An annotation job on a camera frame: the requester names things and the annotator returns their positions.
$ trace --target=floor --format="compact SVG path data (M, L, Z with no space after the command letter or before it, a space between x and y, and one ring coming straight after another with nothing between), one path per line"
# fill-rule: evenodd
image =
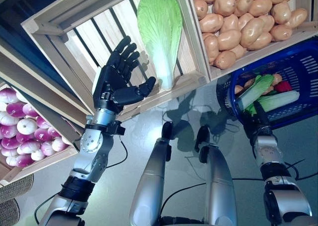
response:
M171 161L166 164L163 198L181 188L204 182L205 165L198 160L193 150L196 134L201 125L208 124L211 139L220 146L233 178L260 178L251 146L242 125L234 121L216 100L216 82L212 82L180 98L164 103L122 124L126 134L122 137L128 149L128 159L108 169L96 185L89 199L89 206L82 218L86 225L129 225L128 215L139 178L148 161L156 138L160 136L164 121L173 121L176 126L171 140ZM318 169L318 117L274 131L284 160L297 165L300 176L309 175ZM118 137L109 156L109 164L124 158L125 152ZM58 192L65 181L75 157L49 166L34 174L32 189L17 198L21 210L18 226L33 226L33 212L45 199ZM269 226L264 212L263 182L235 181L239 226ZM307 196L313 215L318 215L318 177L298 181ZM167 203L163 215L202 219L204 214L205 186L182 191ZM44 214L48 204L38 212Z

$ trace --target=robotic hand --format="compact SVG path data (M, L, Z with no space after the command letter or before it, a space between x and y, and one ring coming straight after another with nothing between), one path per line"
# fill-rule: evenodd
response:
M101 69L93 101L96 112L87 116L85 132L80 140L80 152L62 190L53 198L39 225L83 226L82 215L88 198L105 171L108 154L113 147L113 135L124 135L125 129L116 121L124 105L148 96L156 82L150 77L140 86L128 87L131 72L138 65L137 46L126 36L111 53Z
M282 152L277 147L270 122L256 101L257 114L243 116L244 130L250 139L253 154L265 181L264 204L267 219L272 225L318 225L310 205L288 172Z

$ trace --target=blue basket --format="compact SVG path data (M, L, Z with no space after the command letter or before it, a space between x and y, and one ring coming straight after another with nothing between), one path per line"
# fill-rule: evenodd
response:
M318 38L300 42L282 51L258 60L232 73L229 78L225 106L244 124L236 106L235 85L256 75L279 73L292 89L299 92L296 102L267 112L273 129L306 119L318 113Z

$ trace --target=black cable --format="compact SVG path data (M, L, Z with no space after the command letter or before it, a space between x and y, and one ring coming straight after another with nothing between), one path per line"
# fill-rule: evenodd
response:
M37 224L39 224L39 221L38 221L38 217L36 216L36 213L38 212L38 210L46 203L48 202L49 200L51 200L54 196L56 196L58 193L52 195L50 198L48 198L47 200L45 200L42 204L40 204L34 211L34 219L36 221Z
M122 161L120 161L120 162L118 162L118 163L116 163L116 164L110 165L110 166L106 167L106 169L107 169L107 168L111 168L111 167L113 167L113 166L116 166L116 165L119 165L119 164L123 163L123 162L127 159L127 157L128 157L127 148L126 148L125 144L123 143L123 141L121 140L121 137L120 137L120 136L119 136L119 139L120 139L120 143L123 145L123 147L124 147L124 149L125 149L126 156L125 156L125 158L124 158Z

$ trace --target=purple onion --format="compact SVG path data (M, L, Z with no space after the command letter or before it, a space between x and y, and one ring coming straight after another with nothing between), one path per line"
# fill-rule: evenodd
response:
M16 149L2 148L1 149L1 154L4 155L4 156L15 156L15 155L18 155L18 152L16 151Z
M31 140L34 138L34 133L31 133L29 135L25 135L25 134L22 134L20 132L17 132L17 134L15 135L15 138L18 142L20 143L24 143L26 142L27 140Z
M16 138L3 138L1 145L6 149L15 149L18 148L21 143L19 143Z
M37 130L35 130L34 137L41 142L49 141L52 139L52 136L48 134L48 131L42 128L38 128Z
M49 127L48 134L51 135L53 138L58 138L61 136L53 127Z
M41 116L36 118L36 124L39 128L48 129L51 125L48 124Z
M10 103L6 106L5 110L12 117L23 118L25 116L25 113L22 110L24 105L25 103L23 102Z
M15 91L11 88L4 88L0 90L0 102L4 103L16 103L18 98L15 95Z
M54 141L52 142L52 149L54 151L63 151L66 149L69 145L65 144L62 141L62 138L55 138Z
M37 142L35 140L28 140L28 141L22 143L20 150L23 153L28 154L28 153L32 153L32 152L39 150L40 147L41 147L41 144L39 142Z
M31 154L26 154L26 155L19 155L16 158L16 166L18 167L26 167L30 164L32 164L34 160L31 158Z
M26 115L29 115L31 117L36 117L36 116L39 116L39 114L34 110L34 108L32 107L31 104L27 103L23 106L22 108L23 112L26 114Z
M12 125L12 126L2 125L0 127L0 131L5 138L13 138L17 134L18 129L16 128L16 125Z
M56 152L52 149L52 142L51 141L47 141L47 142L42 143L41 151L43 152L44 155L47 155L47 156L53 155Z

